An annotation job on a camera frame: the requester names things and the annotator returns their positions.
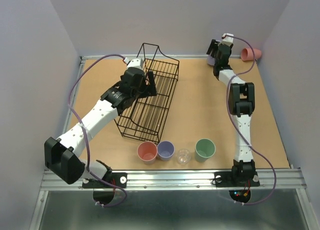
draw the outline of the blue cup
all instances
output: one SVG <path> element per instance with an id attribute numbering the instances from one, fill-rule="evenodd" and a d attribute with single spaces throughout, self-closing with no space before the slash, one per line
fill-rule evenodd
<path id="1" fill-rule="evenodd" d="M 169 161 L 175 153 L 175 146 L 170 141 L 161 141 L 157 146 L 158 156 L 162 161 Z"/>

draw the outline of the pink cup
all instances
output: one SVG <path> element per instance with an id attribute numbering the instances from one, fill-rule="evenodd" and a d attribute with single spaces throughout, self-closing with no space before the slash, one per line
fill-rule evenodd
<path id="1" fill-rule="evenodd" d="M 254 48 L 255 59 L 261 58 L 262 52 L 259 49 Z M 246 47 L 241 51 L 241 60 L 242 61 L 252 61 L 254 59 L 254 54 L 250 47 Z"/>
<path id="2" fill-rule="evenodd" d="M 158 150 L 153 142 L 144 141 L 138 146 L 137 153 L 144 164 L 151 165 L 156 161 Z"/>

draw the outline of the gray wall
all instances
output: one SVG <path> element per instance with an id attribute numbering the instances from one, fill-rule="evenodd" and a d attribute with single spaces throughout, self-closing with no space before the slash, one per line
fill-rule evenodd
<path id="1" fill-rule="evenodd" d="M 301 167 L 320 219 L 320 0 L 290 0 L 259 69 L 289 161 Z"/>
<path id="2" fill-rule="evenodd" d="M 143 42 L 167 54 L 205 54 L 210 40 L 225 32 L 260 48 L 288 1 L 51 0 L 81 56 L 136 54 Z"/>
<path id="3" fill-rule="evenodd" d="M 29 229 L 79 58 L 49 0 L 0 0 L 0 229 Z"/>

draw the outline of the black wire rack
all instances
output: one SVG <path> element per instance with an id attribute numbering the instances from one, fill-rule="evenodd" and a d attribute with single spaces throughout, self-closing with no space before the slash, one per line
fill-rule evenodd
<path id="1" fill-rule="evenodd" d="M 123 137 L 158 144 L 178 82 L 180 62 L 150 43 L 141 45 L 138 57 L 142 58 L 146 73 L 153 71 L 157 95 L 136 100 L 115 123 Z"/>

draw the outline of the wooden table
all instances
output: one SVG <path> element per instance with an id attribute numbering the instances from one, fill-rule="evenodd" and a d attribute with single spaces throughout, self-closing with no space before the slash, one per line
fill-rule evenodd
<path id="1" fill-rule="evenodd" d="M 86 69 L 94 60 L 87 60 Z M 231 59 L 235 73 L 247 70 L 251 62 Z M 100 96 L 119 81 L 126 66 L 118 59 L 105 59 L 93 67 L 82 78 L 75 100 L 75 110 L 84 117 Z M 278 132 L 258 67 L 241 76 L 255 85 L 255 111 L 251 120 L 251 143 L 265 155 L 275 168 L 289 168 L 287 156 Z M 77 123 L 73 116 L 70 128 Z M 204 163 L 194 159 L 197 140 L 211 139 L 216 153 Z M 171 107 L 161 140 L 171 141 L 176 150 L 188 149 L 191 161 L 180 165 L 174 155 L 170 161 L 156 160 L 145 165 L 137 155 L 138 140 L 121 137 L 114 122 L 103 128 L 90 142 L 91 161 L 101 160 L 114 170 L 182 170 L 182 169 L 230 169 L 235 156 L 235 129 L 226 109 L 226 86 L 213 75 L 206 59 L 181 59 L 179 81 L 173 95 Z M 270 168 L 260 156 L 254 155 L 257 168 Z M 86 159 L 86 151 L 81 158 Z"/>

